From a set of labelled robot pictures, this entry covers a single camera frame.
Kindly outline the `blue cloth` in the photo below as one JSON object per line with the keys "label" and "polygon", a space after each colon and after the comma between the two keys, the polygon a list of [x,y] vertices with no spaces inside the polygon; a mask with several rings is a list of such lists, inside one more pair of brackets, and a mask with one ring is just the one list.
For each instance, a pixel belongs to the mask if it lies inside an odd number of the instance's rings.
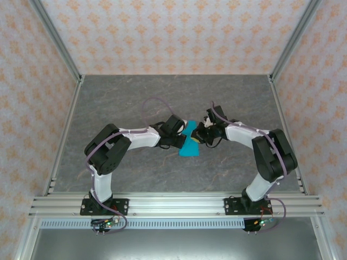
{"label": "blue cloth", "polygon": [[196,127],[196,121],[188,121],[185,130],[182,132],[186,139],[178,152],[180,157],[198,157],[200,155],[199,144],[191,138],[192,132]]}

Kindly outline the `grey sheet metal panel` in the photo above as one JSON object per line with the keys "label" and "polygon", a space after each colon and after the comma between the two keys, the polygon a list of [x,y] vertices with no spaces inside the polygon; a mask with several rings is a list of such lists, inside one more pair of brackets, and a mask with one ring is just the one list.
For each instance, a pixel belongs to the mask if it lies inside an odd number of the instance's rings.
{"label": "grey sheet metal panel", "polygon": [[314,235],[274,230],[41,230],[31,260],[322,260]]}

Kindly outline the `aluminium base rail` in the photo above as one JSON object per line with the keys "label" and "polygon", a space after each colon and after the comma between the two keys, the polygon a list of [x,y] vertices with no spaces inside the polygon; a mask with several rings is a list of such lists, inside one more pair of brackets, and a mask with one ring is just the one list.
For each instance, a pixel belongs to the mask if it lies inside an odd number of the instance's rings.
{"label": "aluminium base rail", "polygon": [[[222,218],[225,216],[223,200],[238,195],[231,192],[120,192],[113,196],[129,199],[128,218]],[[53,192],[35,197],[29,215],[41,218],[78,217],[85,197],[81,192]],[[273,192],[269,198],[275,217],[314,217],[326,213],[319,196]]]}

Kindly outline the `aluminium table side rail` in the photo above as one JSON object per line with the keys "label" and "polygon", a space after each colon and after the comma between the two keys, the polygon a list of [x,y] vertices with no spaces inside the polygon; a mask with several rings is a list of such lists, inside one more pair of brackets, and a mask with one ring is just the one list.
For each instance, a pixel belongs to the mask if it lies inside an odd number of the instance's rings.
{"label": "aluminium table side rail", "polygon": [[[274,80],[272,79],[270,74],[267,75],[267,78],[268,78],[268,81],[269,81],[269,84],[271,86],[271,90],[272,90],[272,93],[273,93],[273,96],[274,96],[274,99],[275,99],[275,103],[276,103],[277,110],[278,110],[278,113],[279,113],[279,116],[280,116],[280,120],[281,120],[281,124],[282,124],[282,127],[283,127],[283,131],[284,131],[284,133],[285,133],[285,135],[287,137],[287,140],[288,140],[292,150],[294,151],[293,142],[292,142],[289,130],[288,130],[288,125],[287,125],[287,122],[286,122],[286,119],[285,119],[284,111],[283,111],[281,103],[280,103],[280,99],[279,99],[279,95],[278,95],[277,89],[276,89],[275,84],[274,84]],[[306,187],[306,180],[305,180],[304,176],[301,173],[300,167],[297,166],[297,168],[294,170],[294,172],[296,174],[297,182],[298,182],[299,189],[300,189],[301,193],[303,193],[304,195],[308,196],[310,194],[310,192],[309,192],[309,190]]]}
{"label": "aluminium table side rail", "polygon": [[59,145],[57,147],[55,160],[54,160],[52,169],[50,170],[50,173],[48,174],[48,179],[47,179],[47,181],[45,183],[45,187],[44,187],[43,192],[42,192],[43,196],[46,196],[49,193],[51,182],[53,181],[53,179],[55,179],[57,171],[59,169],[60,162],[61,162],[61,157],[62,157],[63,150],[64,150],[64,147],[65,147],[65,143],[66,143],[66,140],[67,140],[67,135],[68,135],[68,132],[69,132],[69,129],[70,129],[70,125],[71,125],[71,122],[72,122],[72,118],[73,118],[73,114],[74,114],[74,111],[75,111],[76,103],[77,103],[77,100],[78,100],[78,97],[79,97],[79,92],[80,92],[81,86],[83,85],[85,76],[86,76],[85,74],[82,74],[80,76],[80,78],[78,79],[77,84],[75,86],[75,89],[74,89],[74,92],[73,92],[73,96],[72,96],[72,99],[70,101],[70,106],[69,106],[69,109],[68,109],[68,113],[66,115],[66,119],[65,119],[65,122],[64,122],[63,131],[62,131],[62,134],[61,134]]}

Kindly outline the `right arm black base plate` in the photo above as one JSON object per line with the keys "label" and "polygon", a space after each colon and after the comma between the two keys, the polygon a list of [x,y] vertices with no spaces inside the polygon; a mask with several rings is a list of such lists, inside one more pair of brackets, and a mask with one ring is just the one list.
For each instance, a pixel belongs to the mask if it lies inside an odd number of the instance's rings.
{"label": "right arm black base plate", "polygon": [[229,197],[223,200],[224,211],[231,215],[270,215],[272,204],[268,200],[251,201],[246,197]]}

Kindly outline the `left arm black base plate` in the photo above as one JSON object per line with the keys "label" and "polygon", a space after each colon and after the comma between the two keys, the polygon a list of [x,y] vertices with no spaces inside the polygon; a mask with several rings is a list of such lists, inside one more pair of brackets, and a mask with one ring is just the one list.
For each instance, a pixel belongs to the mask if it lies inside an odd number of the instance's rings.
{"label": "left arm black base plate", "polygon": [[[110,198],[104,202],[104,205],[120,212],[121,214],[127,216],[129,208],[129,199],[124,198]],[[109,211],[98,204],[94,199],[86,198],[82,200],[80,215],[81,216],[106,216],[113,215],[113,211]]]}

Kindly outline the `aluminium frame post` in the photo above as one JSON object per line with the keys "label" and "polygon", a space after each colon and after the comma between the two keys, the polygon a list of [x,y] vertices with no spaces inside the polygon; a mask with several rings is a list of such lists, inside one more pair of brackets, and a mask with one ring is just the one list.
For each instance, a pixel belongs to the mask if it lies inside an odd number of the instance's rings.
{"label": "aluminium frame post", "polygon": [[299,40],[301,39],[304,31],[309,25],[311,19],[314,17],[318,7],[320,6],[322,0],[310,0],[308,6],[306,7],[303,15],[301,16],[297,26],[295,27],[291,37],[289,38],[287,44],[284,47],[273,71],[268,75],[270,83],[274,83],[279,77],[281,71],[285,67],[288,59],[290,58],[292,52],[297,46]]}
{"label": "aluminium frame post", "polygon": [[44,7],[41,0],[28,0],[34,11],[41,20],[46,32],[50,36],[54,45],[56,46],[59,54],[61,55],[67,69],[71,73],[72,77],[76,82],[80,82],[82,74],[77,69],[75,62],[73,61],[66,45],[64,44],[56,26],[54,25],[52,19],[50,18],[46,8]]}

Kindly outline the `aluminium lower frame bar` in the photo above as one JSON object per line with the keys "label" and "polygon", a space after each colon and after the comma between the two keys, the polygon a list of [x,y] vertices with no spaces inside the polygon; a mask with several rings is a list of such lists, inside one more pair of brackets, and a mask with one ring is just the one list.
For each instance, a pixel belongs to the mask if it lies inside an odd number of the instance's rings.
{"label": "aluminium lower frame bar", "polygon": [[24,229],[14,260],[30,260],[34,251],[42,219],[30,218]]}
{"label": "aluminium lower frame bar", "polygon": [[339,260],[333,235],[326,217],[310,218],[322,260]]}

